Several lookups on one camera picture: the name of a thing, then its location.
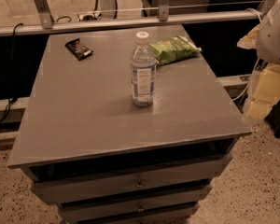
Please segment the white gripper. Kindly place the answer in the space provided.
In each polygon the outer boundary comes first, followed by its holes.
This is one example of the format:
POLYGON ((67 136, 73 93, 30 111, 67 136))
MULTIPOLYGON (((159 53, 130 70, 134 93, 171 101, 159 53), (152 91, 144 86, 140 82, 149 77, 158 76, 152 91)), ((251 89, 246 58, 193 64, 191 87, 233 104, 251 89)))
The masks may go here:
MULTIPOLYGON (((257 25, 247 35, 239 39, 237 47, 255 49, 258 33, 259 26, 257 25)), ((273 106, 280 101, 280 64, 269 66, 268 64, 268 62, 257 58, 251 73, 251 76, 257 76, 260 73, 257 86, 252 93, 252 100, 245 111, 245 115, 254 120, 265 119, 272 111, 273 106)))

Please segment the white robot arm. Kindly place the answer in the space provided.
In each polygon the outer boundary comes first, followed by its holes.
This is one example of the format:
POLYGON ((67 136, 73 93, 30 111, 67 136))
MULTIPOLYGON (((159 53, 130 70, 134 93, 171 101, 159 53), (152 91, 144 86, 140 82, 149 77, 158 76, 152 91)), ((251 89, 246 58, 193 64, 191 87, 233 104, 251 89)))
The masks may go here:
POLYGON ((245 115, 265 119, 280 101, 280 0, 277 0, 259 25, 242 37, 237 47, 255 49, 259 60, 267 63, 254 71, 248 82, 245 115))

